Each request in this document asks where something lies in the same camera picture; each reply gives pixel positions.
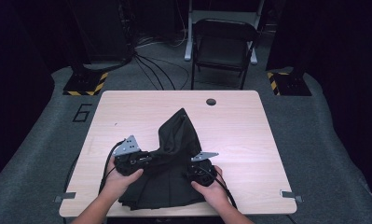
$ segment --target wooden tabletop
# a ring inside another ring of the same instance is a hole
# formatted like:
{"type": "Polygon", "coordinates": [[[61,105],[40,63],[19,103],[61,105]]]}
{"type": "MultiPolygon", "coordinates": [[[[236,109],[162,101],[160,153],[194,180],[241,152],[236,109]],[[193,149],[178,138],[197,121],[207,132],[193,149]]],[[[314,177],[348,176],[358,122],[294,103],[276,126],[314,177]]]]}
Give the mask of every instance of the wooden tabletop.
{"type": "MultiPolygon", "coordinates": [[[[104,163],[115,143],[134,135],[143,151],[157,150],[158,128],[180,108],[193,123],[203,151],[223,169],[227,187],[245,215],[292,214],[296,202],[256,91],[105,91],[70,180],[62,217],[77,217],[98,195],[104,163]],[[215,99],[216,105],[207,105],[215,99]]],[[[207,203],[142,209],[115,203],[109,217],[216,216],[207,203]]]]}

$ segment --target black cable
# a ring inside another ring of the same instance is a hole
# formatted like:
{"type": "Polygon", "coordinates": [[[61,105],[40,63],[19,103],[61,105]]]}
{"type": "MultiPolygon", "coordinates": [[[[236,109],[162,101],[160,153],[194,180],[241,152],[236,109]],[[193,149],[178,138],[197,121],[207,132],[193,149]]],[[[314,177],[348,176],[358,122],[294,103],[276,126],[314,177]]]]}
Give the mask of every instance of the black cable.
{"type": "Polygon", "coordinates": [[[113,169],[111,169],[110,171],[109,171],[109,173],[107,173],[107,175],[106,175],[106,179],[107,179],[107,177],[116,169],[117,167],[115,166],[115,167],[113,167],[113,169]]]}
{"type": "Polygon", "coordinates": [[[180,65],[178,65],[178,64],[175,64],[175,63],[170,63],[170,62],[167,62],[167,61],[161,60],[161,59],[156,59],[156,58],[151,58],[151,57],[146,57],[146,56],[144,56],[144,57],[145,57],[145,58],[148,58],[148,59],[151,59],[151,60],[156,60],[156,61],[159,61],[159,62],[168,63],[168,64],[171,64],[171,65],[174,65],[174,66],[177,66],[177,67],[183,69],[183,70],[186,72],[186,81],[185,81],[185,83],[183,84],[182,88],[180,88],[180,90],[182,90],[183,87],[187,84],[187,82],[188,82],[188,80],[189,80],[189,73],[188,73],[188,71],[187,71],[184,67],[182,67],[182,66],[180,66],[180,65]]]}
{"type": "Polygon", "coordinates": [[[229,189],[227,188],[227,185],[224,185],[223,183],[221,183],[220,180],[217,179],[217,177],[215,177],[214,175],[212,175],[210,172],[208,172],[207,170],[201,168],[200,166],[196,166],[197,168],[199,168],[200,170],[202,170],[203,172],[205,172],[207,175],[210,175],[212,178],[214,178],[215,181],[217,181],[217,183],[224,189],[224,191],[226,192],[228,198],[231,200],[231,203],[232,203],[232,206],[234,206],[236,209],[238,209],[238,206],[236,205],[235,203],[235,199],[233,198],[231,192],[229,191],[229,189]]]}
{"type": "Polygon", "coordinates": [[[138,60],[136,59],[135,61],[136,61],[137,65],[139,65],[140,69],[142,69],[142,71],[145,73],[148,80],[150,80],[150,83],[153,84],[153,86],[154,86],[154,88],[156,88],[156,90],[158,90],[157,86],[154,84],[153,80],[151,80],[151,77],[147,74],[147,72],[143,69],[143,67],[139,64],[138,60]]]}
{"type": "Polygon", "coordinates": [[[175,47],[176,48],[176,47],[179,47],[180,45],[182,45],[186,41],[186,26],[185,26],[185,22],[183,20],[182,13],[180,11],[179,3],[178,3],[177,0],[175,1],[175,4],[176,4],[176,7],[177,7],[177,12],[178,12],[179,17],[180,17],[180,21],[181,21],[181,23],[183,25],[183,39],[177,45],[170,45],[171,47],[175,47]]]}
{"type": "Polygon", "coordinates": [[[147,61],[149,61],[150,63],[152,63],[152,64],[154,64],[164,75],[165,75],[165,77],[171,82],[171,84],[172,84],[172,87],[173,87],[173,90],[175,91],[176,90],[176,88],[174,87],[174,85],[173,85],[173,82],[172,82],[172,80],[171,80],[171,78],[168,76],[168,74],[166,74],[166,72],[165,71],[163,71],[162,70],[162,68],[161,67],[159,67],[156,63],[154,63],[153,61],[151,61],[151,60],[149,60],[148,58],[146,58],[146,57],[144,57],[144,56],[142,56],[142,55],[140,55],[140,54],[138,54],[137,52],[136,52],[136,55],[138,56],[138,57],[141,57],[141,58],[143,58],[143,59],[145,59],[145,60],[147,60],[147,61]]]}
{"type": "Polygon", "coordinates": [[[107,166],[109,165],[109,161],[110,161],[110,158],[113,154],[113,151],[116,149],[116,147],[118,147],[119,145],[121,145],[121,143],[123,143],[124,141],[121,141],[121,142],[118,142],[116,143],[113,148],[110,150],[110,153],[107,155],[107,159],[106,159],[106,164],[104,165],[104,170],[103,170],[103,177],[102,177],[102,180],[101,180],[101,186],[99,187],[99,193],[101,193],[104,185],[106,184],[106,178],[107,178],[107,175],[109,175],[115,168],[113,168],[107,175],[106,175],[106,170],[107,170],[107,166]]]}
{"type": "Polygon", "coordinates": [[[151,44],[151,43],[153,43],[154,40],[155,40],[155,38],[153,36],[147,36],[147,37],[144,37],[144,39],[139,38],[138,41],[137,41],[137,47],[141,47],[143,45],[151,44]]]}
{"type": "Polygon", "coordinates": [[[138,56],[137,54],[135,54],[135,59],[136,59],[136,60],[139,60],[140,63],[142,63],[144,66],[146,66],[148,69],[150,69],[150,71],[151,71],[151,72],[154,74],[154,76],[156,77],[156,79],[157,79],[157,81],[158,81],[160,87],[161,87],[162,90],[164,91],[164,88],[163,88],[163,86],[162,86],[162,83],[160,82],[159,77],[158,77],[157,74],[154,72],[154,70],[153,70],[150,66],[148,66],[146,63],[142,62],[142,60],[139,58],[139,56],[138,56]]]}
{"type": "Polygon", "coordinates": [[[294,224],[296,224],[296,222],[290,217],[290,215],[286,215],[294,224]]]}
{"type": "Polygon", "coordinates": [[[109,67],[105,67],[105,68],[99,68],[99,69],[90,69],[90,68],[88,68],[88,69],[93,71],[93,72],[107,73],[107,72],[116,70],[116,69],[128,64],[130,61],[131,61],[131,57],[127,57],[125,60],[121,61],[117,65],[113,65],[113,66],[109,66],[109,67]]]}
{"type": "MultiPolygon", "coordinates": [[[[70,166],[70,169],[69,171],[67,172],[67,176],[66,176],[66,179],[64,181],[64,186],[63,186],[63,193],[66,193],[66,190],[67,190],[67,186],[69,186],[69,179],[70,179],[70,174],[72,173],[73,169],[75,168],[75,165],[76,165],[76,161],[78,160],[78,157],[80,156],[80,154],[78,154],[76,156],[76,158],[73,160],[72,162],[72,165],[70,166]]],[[[63,224],[66,224],[66,218],[63,217],[63,224]]]]}

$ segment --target black chair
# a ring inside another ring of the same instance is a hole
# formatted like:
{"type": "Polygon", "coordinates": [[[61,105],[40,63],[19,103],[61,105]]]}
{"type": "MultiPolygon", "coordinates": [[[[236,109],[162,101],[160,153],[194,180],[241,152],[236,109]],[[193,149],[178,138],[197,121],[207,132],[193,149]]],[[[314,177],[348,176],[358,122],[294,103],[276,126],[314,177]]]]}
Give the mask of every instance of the black chair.
{"type": "Polygon", "coordinates": [[[192,32],[191,90],[194,90],[195,65],[199,71],[201,67],[209,67],[240,72],[243,90],[257,38],[254,26],[246,22],[205,19],[197,21],[192,32]]]}

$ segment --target warning stripe tape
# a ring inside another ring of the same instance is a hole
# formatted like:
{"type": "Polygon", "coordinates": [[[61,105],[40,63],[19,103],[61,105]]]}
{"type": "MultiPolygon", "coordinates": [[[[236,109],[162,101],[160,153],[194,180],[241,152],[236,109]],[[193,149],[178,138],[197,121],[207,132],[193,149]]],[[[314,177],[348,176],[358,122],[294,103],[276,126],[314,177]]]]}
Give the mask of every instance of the warning stripe tape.
{"type": "Polygon", "coordinates": [[[279,74],[279,75],[288,75],[288,73],[268,73],[268,78],[269,78],[269,82],[270,82],[270,86],[273,90],[273,93],[275,95],[281,95],[281,93],[279,92],[279,88],[278,88],[278,85],[276,84],[276,81],[275,81],[275,78],[273,77],[274,74],[279,74]]]}
{"type": "Polygon", "coordinates": [[[273,73],[268,73],[268,78],[269,78],[270,86],[273,90],[273,93],[275,95],[281,95],[278,90],[278,85],[276,85],[275,79],[273,78],[273,73]]]}
{"type": "Polygon", "coordinates": [[[104,73],[101,76],[101,79],[99,80],[98,85],[96,86],[94,91],[64,91],[63,95],[74,95],[74,96],[80,96],[80,95],[97,95],[103,88],[103,84],[106,81],[106,78],[108,76],[108,73],[104,73]]]}

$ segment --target chair backrest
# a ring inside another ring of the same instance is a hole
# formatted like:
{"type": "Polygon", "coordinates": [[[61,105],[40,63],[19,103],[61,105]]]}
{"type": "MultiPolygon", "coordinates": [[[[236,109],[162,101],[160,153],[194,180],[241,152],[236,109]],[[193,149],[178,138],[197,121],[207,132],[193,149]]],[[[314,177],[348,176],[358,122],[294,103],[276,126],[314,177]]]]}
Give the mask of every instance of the chair backrest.
{"type": "Polygon", "coordinates": [[[241,21],[222,21],[216,19],[204,19],[193,25],[194,37],[200,35],[215,36],[244,41],[254,41],[257,31],[249,23],[241,21]]]}

